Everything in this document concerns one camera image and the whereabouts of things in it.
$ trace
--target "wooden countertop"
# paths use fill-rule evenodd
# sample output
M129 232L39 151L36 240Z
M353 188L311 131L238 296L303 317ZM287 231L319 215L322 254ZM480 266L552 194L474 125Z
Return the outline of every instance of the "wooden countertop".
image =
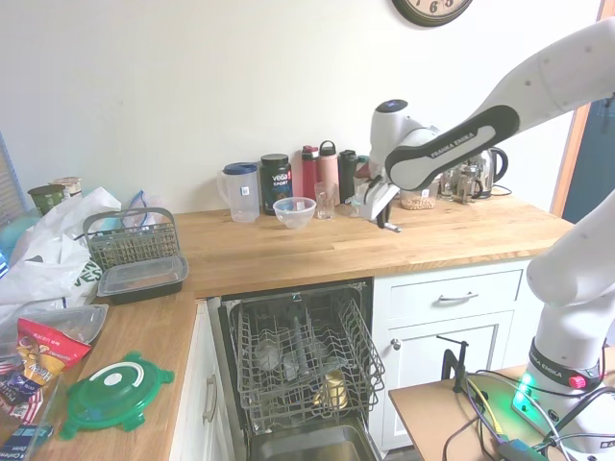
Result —
M431 210L395 207L401 233L335 216L289 230L275 217L234 223L227 210L176 217L198 297L427 271L538 255L571 224L513 197Z
M400 234L359 218L312 220L288 230L261 216L238 224L228 211L176 216L189 276L182 293L111 307L79 379L130 351L175 372L133 432L79 432L45 444L37 459L166 460L185 376L195 300L324 281L399 274L537 255L571 225L512 197L471 206L438 202L436 209L393 210Z
M606 349L607 385L615 383L615 348ZM520 378L525 366L503 370L507 376ZM542 442L542 436L531 425L523 421L510 408L514 390L490 379L477 376L474 382L489 395L489 403L509 439L518 438L526 444L535 445ZM444 380L419 386L395 389L389 392L404 427L419 450L424 461L442 461L442 449L446 440L476 416L470 403L463 394L453 392L453 381ZM483 440L489 452L495 453L492 437L485 429ZM463 431L449 444L449 461L489 461L480 450L479 434L475 428ZM549 459L563 461L559 450L550 449Z

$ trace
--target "open dishwasher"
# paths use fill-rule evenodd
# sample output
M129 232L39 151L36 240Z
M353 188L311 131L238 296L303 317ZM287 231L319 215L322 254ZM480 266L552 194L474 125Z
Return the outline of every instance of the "open dishwasher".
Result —
M221 379L233 388L225 398L237 460L380 459L367 432L384 387L363 321L371 317L370 283L258 292L212 305L218 361L228 366L221 364Z

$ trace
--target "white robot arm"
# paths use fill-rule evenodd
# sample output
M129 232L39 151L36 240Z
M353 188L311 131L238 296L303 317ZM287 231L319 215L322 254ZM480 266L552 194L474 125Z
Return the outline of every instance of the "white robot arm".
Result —
M517 133L615 91L615 18L582 29L528 58L466 121L443 134L414 120L405 101L376 108L361 215L385 226L399 188L425 188L442 171Z
M425 188L435 176L496 143L615 92L615 18L567 36L513 69L466 121L436 134L413 119L407 103L377 107L370 154L372 182L361 215L389 224L399 189ZM601 384L598 362L615 319L615 192L528 268L528 282L546 305L531 346L524 383L546 389L534 399L554 422ZM542 416L517 395L513 408L539 430ZM615 434L615 400L602 394L567 424L570 433ZM576 459L615 460L615 438L571 438Z

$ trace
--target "red button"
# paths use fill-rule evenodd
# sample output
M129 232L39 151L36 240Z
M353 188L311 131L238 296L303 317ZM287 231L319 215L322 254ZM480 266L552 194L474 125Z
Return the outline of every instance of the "red button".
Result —
M583 376L572 376L568 379L568 384L573 389L582 389L587 385Z

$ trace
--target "pink water bottle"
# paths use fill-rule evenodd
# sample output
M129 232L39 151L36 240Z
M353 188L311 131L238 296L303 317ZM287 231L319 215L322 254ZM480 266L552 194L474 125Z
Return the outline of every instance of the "pink water bottle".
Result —
M333 144L333 141L323 141L319 150L318 166L320 168L320 181L335 184L334 203L339 205L339 175L337 173L337 151L335 150L335 144Z
M301 170L304 177L304 197L316 200L314 186L317 182L320 182L317 147L304 146L301 151Z

